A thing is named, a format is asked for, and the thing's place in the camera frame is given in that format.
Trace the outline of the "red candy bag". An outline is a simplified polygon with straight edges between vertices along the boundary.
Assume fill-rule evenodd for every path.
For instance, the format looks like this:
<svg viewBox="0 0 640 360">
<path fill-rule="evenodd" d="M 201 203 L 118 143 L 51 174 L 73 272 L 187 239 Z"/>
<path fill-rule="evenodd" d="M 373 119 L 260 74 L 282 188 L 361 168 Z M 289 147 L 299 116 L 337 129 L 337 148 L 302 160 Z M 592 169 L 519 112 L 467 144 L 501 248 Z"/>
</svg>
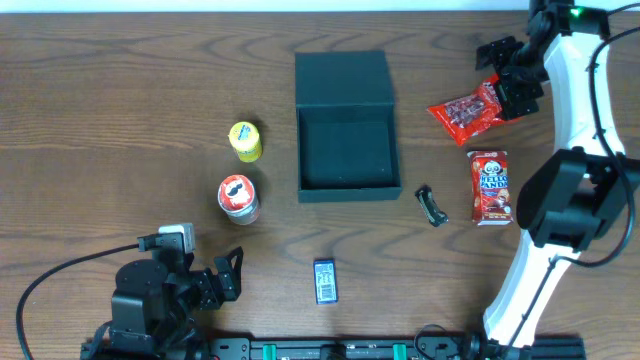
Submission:
<svg viewBox="0 0 640 360">
<path fill-rule="evenodd" d="M 494 74 L 470 95 L 430 106 L 427 111 L 458 146 L 463 146 L 472 137 L 506 123 L 495 89 L 498 80 L 498 75 Z"/>
</svg>

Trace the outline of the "red Pringles can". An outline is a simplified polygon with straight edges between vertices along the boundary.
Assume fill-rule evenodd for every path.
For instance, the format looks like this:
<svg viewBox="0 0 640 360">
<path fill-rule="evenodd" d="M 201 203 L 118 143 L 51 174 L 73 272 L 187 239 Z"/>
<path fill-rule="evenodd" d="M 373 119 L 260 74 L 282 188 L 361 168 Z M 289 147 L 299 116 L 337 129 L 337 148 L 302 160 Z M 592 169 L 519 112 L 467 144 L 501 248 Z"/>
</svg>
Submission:
<svg viewBox="0 0 640 360">
<path fill-rule="evenodd" d="M 249 225 L 260 214 L 260 203 L 253 183 L 244 175 L 230 175 L 218 189 L 219 206 L 237 225 Z"/>
</svg>

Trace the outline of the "red Hello Panda box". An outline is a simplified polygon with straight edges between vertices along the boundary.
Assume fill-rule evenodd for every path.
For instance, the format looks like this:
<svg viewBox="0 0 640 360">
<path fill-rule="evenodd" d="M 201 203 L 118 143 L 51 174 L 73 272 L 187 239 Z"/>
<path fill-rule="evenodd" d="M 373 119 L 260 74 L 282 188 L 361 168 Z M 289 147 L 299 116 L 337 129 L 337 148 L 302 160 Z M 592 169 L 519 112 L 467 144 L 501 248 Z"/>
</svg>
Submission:
<svg viewBox="0 0 640 360">
<path fill-rule="evenodd" d="M 467 157 L 473 192 L 472 221 L 478 226 L 512 223 L 507 152 L 474 150 Z"/>
</svg>

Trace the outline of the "yellow small can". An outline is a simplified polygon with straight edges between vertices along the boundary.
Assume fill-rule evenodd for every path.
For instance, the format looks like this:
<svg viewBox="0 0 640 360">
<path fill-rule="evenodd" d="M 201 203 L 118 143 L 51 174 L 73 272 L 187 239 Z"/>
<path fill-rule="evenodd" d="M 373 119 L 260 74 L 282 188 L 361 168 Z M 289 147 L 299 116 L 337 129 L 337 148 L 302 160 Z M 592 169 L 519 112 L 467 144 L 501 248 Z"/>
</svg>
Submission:
<svg viewBox="0 0 640 360">
<path fill-rule="evenodd" d="M 231 127 L 228 138 L 240 161 L 251 163 L 261 157 L 261 137 L 254 124 L 246 121 L 237 122 Z"/>
</svg>

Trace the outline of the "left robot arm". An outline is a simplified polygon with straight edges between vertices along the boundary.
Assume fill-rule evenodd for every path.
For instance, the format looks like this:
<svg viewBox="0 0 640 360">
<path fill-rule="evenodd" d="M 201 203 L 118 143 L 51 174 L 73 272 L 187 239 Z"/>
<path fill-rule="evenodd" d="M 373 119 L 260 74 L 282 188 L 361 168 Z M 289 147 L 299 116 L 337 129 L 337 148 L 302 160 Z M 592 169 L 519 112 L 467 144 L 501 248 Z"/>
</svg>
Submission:
<svg viewBox="0 0 640 360">
<path fill-rule="evenodd" d="M 244 251 L 216 257 L 215 271 L 192 271 L 194 256 L 155 249 L 116 274 L 112 319 L 82 345 L 83 359 L 213 359 L 210 341 L 195 325 L 195 311 L 218 310 L 241 294 Z"/>
</svg>

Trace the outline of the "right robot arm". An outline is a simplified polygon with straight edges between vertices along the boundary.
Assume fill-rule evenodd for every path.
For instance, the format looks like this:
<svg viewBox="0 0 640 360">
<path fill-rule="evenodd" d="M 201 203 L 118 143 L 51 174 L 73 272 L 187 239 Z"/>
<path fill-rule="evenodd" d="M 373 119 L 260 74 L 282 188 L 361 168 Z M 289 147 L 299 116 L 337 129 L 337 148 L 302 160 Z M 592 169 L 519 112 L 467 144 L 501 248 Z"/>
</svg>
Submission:
<svg viewBox="0 0 640 360">
<path fill-rule="evenodd" d="M 554 151 L 523 185 L 516 219 L 518 249 L 496 299 L 472 339 L 470 359 L 530 359 L 563 354 L 559 340 L 536 342 L 538 321 L 566 270 L 603 237 L 620 215 L 636 217 L 639 163 L 627 157 L 610 101 L 607 60 L 615 36 L 608 9 L 574 1 L 529 6 L 527 42 L 507 37 L 481 46 L 479 67 L 492 66 L 504 116 L 537 110 L 552 90 Z"/>
</svg>

